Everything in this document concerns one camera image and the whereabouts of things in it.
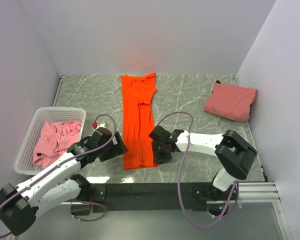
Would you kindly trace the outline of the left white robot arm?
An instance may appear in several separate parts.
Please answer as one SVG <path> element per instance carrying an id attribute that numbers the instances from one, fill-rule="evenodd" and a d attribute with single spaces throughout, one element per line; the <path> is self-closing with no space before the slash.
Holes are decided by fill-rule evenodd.
<path id="1" fill-rule="evenodd" d="M 100 162 L 127 153 L 118 131 L 98 127 L 91 136 L 72 144 L 53 164 L 16 186 L 0 190 L 0 220 L 9 233 L 19 236 L 46 211 L 58 204 L 86 200 L 90 183 L 77 172 L 96 159 Z"/>

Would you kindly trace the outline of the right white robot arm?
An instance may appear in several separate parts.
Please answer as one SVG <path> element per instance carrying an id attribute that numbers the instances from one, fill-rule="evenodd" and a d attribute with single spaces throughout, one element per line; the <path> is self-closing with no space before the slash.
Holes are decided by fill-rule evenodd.
<path id="1" fill-rule="evenodd" d="M 172 133 L 156 126 L 149 134 L 156 164 L 167 163 L 172 153 L 195 152 L 218 158 L 222 164 L 209 187 L 197 191 L 197 198 L 207 201 L 224 199 L 238 180 L 246 180 L 258 155 L 257 150 L 234 130 L 223 134 L 191 133 L 175 129 Z"/>

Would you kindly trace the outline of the orange polo shirt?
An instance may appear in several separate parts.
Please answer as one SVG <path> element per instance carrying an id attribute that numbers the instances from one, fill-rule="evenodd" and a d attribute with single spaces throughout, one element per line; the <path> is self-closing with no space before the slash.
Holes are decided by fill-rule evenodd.
<path id="1" fill-rule="evenodd" d="M 157 91 L 156 73 L 144 76 L 121 76 L 123 107 L 123 142 L 128 153 L 123 155 L 123 169 L 156 167 L 149 134 L 155 128 L 152 100 Z"/>

